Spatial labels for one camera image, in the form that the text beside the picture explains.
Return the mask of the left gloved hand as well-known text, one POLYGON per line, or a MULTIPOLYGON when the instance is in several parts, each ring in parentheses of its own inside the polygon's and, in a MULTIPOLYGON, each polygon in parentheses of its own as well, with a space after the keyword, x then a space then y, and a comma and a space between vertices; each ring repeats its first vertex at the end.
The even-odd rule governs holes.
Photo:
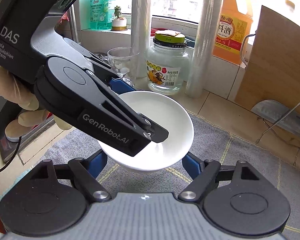
POLYGON ((46 120, 49 114, 47 110, 39 109, 36 96, 2 66, 0 66, 0 96, 25 110, 5 128, 5 135, 8 137, 25 135, 33 126, 46 120))

